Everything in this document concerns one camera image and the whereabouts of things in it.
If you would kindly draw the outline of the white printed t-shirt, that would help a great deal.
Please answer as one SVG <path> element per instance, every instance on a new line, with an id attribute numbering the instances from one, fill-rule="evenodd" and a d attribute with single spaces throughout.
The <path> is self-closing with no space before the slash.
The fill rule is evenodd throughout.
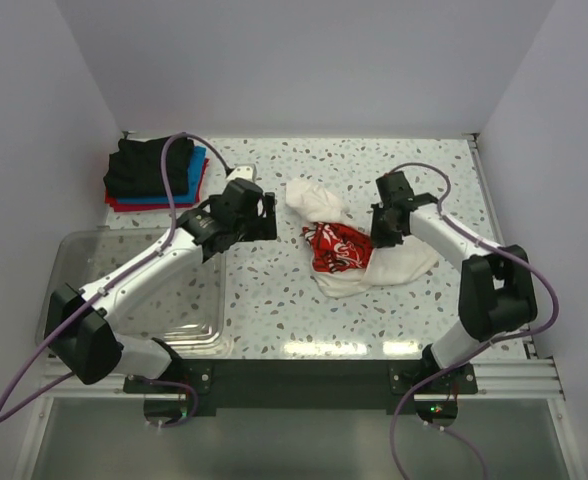
<path id="1" fill-rule="evenodd" d="M 414 237 L 394 247 L 375 247 L 369 233 L 350 218 L 347 204 L 318 183 L 288 181 L 285 201 L 303 221 L 312 277 L 327 297 L 345 298 L 374 287 L 412 283 L 439 259 L 432 247 Z"/>

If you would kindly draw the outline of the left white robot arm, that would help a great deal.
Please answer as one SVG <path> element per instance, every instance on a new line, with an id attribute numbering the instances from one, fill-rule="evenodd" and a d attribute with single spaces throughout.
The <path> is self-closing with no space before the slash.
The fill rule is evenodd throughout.
<path id="1" fill-rule="evenodd" d="M 238 242 L 277 236 L 276 197 L 234 179 L 173 221 L 160 238 L 110 274 L 50 296 L 44 341 L 83 384 L 110 374 L 164 377 L 179 355 L 164 341 L 116 333 L 116 326 L 180 271 L 201 265 Z"/>

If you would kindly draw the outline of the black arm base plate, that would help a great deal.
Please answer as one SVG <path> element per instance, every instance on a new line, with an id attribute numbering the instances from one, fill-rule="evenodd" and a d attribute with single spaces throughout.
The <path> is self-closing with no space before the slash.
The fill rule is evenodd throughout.
<path id="1" fill-rule="evenodd" d="M 124 381 L 144 415 L 172 422 L 222 409 L 384 410 L 391 414 L 421 373 L 419 360 L 205 360 L 176 362 L 161 379 Z"/>

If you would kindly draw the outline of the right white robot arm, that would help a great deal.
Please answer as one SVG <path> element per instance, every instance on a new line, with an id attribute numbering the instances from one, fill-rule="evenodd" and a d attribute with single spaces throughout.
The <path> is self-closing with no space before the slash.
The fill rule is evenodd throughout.
<path id="1" fill-rule="evenodd" d="M 371 241 L 388 248 L 418 239 L 459 273 L 458 320 L 421 354 L 421 378 L 447 369 L 500 334 L 533 321 L 538 307 L 525 250 L 503 247 L 447 216 L 443 202 L 416 194 L 401 171 L 376 180 Z"/>

